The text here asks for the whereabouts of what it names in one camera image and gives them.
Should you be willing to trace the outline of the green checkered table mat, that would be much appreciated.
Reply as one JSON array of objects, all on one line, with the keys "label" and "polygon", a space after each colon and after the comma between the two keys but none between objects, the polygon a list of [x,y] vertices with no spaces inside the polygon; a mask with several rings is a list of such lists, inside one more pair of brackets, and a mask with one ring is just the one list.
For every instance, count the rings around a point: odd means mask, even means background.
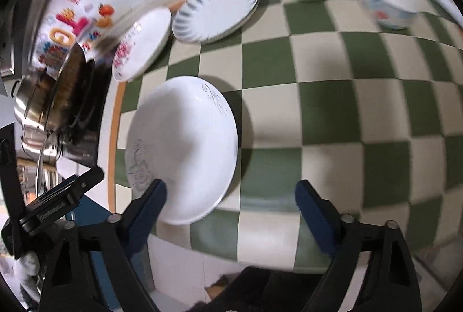
[{"label": "green checkered table mat", "polygon": [[166,241],[242,263],[328,264],[294,200],[307,179],[342,213],[398,223],[413,250],[462,226],[462,33],[427,2],[405,30],[381,29],[360,0],[260,0],[251,22],[210,45],[170,40],[118,89],[110,207],[132,198],[126,135],[156,85],[195,75],[219,87],[238,127],[236,180],[207,217],[159,224]]}]

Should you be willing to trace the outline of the stainless steel pot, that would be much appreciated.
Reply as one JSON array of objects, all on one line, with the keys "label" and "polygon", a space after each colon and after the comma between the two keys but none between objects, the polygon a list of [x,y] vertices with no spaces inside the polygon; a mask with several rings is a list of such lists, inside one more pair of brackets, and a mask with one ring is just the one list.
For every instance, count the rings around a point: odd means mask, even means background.
[{"label": "stainless steel pot", "polygon": [[34,69],[16,81],[11,91],[23,149],[35,155],[43,152],[50,158],[60,154],[57,132],[64,125],[64,116],[56,105],[55,84],[46,69]]}]

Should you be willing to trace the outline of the white plate blue stripes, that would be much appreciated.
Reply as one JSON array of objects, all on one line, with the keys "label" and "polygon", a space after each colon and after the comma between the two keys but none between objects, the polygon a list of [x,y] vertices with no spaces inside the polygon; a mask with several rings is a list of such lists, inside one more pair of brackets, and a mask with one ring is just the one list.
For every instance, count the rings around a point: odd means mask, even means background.
[{"label": "white plate blue stripes", "polygon": [[173,18],[172,31],[183,43],[214,43],[247,22],[259,0],[186,0]]}]

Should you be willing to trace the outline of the colourful printed box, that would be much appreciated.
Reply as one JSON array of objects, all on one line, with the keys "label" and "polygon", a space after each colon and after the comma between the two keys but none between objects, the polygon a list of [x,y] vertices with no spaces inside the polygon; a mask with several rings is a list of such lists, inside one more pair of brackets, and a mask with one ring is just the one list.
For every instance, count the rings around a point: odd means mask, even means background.
[{"label": "colourful printed box", "polygon": [[38,26],[30,66],[57,75],[70,48],[78,43],[85,53],[115,22],[110,0],[49,0]]}]

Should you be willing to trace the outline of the white plate pink flowers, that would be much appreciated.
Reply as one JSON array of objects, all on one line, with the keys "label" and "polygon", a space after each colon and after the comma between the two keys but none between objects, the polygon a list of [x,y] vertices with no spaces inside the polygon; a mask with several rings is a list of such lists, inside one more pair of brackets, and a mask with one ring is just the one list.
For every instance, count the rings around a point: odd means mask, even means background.
[{"label": "white plate pink flowers", "polygon": [[157,7],[133,23],[112,60],[111,71],[116,82],[130,82],[144,74],[166,46],[171,21],[170,9]]}]

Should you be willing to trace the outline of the white plate grey floral print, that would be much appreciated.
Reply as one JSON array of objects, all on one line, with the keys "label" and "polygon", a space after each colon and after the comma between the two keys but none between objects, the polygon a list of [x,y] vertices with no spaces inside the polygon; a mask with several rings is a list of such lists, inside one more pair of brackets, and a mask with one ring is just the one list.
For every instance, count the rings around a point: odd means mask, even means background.
[{"label": "white plate grey floral print", "polygon": [[210,82],[179,76],[154,88],[136,110],[126,138],[126,177],[135,197],[155,179],[166,184],[160,220],[192,224],[225,197],[236,170],[232,109]]}]

